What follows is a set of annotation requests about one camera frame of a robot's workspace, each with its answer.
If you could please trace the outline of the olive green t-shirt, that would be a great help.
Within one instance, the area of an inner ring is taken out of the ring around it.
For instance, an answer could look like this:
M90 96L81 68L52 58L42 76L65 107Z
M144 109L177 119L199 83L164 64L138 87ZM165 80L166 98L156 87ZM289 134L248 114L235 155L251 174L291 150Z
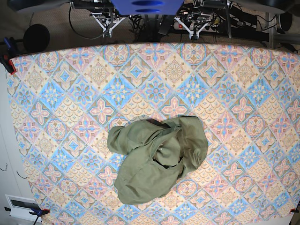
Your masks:
M197 117L181 116L112 127L107 147L125 156L114 186L123 204L135 205L167 195L178 179L197 170L208 141Z

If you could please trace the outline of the colourful patterned tablecloth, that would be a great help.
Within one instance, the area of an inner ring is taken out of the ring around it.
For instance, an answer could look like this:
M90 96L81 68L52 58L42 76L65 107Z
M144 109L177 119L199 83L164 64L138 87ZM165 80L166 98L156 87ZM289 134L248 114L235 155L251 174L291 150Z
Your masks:
M9 61L44 225L243 225L300 201L300 57L120 44Z

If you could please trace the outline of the white power strip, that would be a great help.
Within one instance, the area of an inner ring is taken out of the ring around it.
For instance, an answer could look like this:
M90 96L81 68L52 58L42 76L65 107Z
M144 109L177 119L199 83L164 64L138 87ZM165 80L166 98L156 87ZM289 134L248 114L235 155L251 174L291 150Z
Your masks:
M209 29L209 27L213 25L212 19L208 21L188 21L180 17L175 17L173 28L175 30L186 30L188 32L194 32L202 29L205 26L205 29Z

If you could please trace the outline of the black round stool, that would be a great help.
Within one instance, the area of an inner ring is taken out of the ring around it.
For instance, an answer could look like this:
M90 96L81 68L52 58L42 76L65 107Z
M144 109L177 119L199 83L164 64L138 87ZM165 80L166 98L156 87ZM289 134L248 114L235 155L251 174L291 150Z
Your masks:
M43 52L49 45L49 30L42 24L31 25L23 36L23 45L27 52Z

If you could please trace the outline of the blue orange clamp lower left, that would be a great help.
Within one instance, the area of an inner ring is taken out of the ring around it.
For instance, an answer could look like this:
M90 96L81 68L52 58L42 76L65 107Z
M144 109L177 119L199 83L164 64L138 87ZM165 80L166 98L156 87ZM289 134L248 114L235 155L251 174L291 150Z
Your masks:
M41 223L41 217L50 213L49 210L41 210L41 209L28 209L28 208L8 208L4 207L5 211L9 212L9 215L14 218L28 220L36 223Z

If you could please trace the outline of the black cylinder right background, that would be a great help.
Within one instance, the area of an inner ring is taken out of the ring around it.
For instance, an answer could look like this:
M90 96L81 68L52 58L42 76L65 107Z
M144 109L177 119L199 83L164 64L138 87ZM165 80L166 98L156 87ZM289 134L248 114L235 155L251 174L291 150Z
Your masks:
M292 26L292 22L293 22L293 15L290 14L289 12L285 12L278 16L279 28L282 31L288 31Z

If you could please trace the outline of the orange clamp lower right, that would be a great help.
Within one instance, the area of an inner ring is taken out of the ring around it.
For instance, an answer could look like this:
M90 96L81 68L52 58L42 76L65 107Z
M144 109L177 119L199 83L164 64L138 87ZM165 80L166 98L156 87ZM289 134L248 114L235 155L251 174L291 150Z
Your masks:
M291 213L299 213L300 211L297 208L295 208L295 209L291 209L290 212Z

